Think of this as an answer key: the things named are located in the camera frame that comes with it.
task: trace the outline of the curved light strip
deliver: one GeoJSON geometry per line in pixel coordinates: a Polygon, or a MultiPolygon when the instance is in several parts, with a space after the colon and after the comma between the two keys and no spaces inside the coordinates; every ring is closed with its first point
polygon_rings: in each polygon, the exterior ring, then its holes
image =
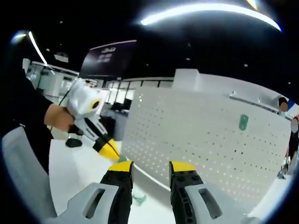
{"type": "Polygon", "coordinates": [[[197,3],[197,4],[191,4],[191,5],[168,9],[161,13],[157,13],[146,17],[144,20],[141,21],[141,24],[146,26],[169,17],[178,16],[186,13],[192,13],[192,12],[201,12],[201,11],[223,11],[223,12],[232,12],[232,13],[240,13],[240,14],[248,15],[270,24],[271,26],[275,27],[281,32],[279,25],[268,16],[265,16],[261,13],[240,6],[227,5],[227,4],[214,4],[214,3],[197,3]]]}

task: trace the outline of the black sign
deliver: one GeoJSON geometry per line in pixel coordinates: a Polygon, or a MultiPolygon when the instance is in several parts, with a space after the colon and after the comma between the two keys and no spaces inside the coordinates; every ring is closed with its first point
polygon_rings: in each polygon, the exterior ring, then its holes
{"type": "Polygon", "coordinates": [[[136,41],[123,41],[90,49],[79,77],[105,80],[123,77],[135,44],[136,41]]]}

